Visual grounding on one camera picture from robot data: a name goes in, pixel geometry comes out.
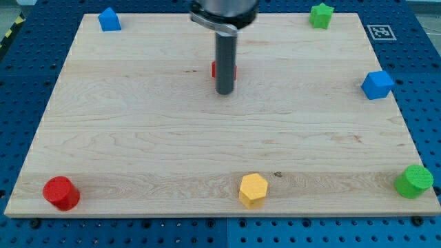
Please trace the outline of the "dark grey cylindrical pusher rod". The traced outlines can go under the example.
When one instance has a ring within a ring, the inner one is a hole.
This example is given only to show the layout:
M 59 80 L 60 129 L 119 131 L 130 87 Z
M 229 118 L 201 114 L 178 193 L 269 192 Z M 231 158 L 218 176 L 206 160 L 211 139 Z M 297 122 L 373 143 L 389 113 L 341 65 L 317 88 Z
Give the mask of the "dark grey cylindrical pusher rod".
M 236 75 L 237 38 L 216 33 L 215 79 L 219 94 L 230 94 L 234 90 Z

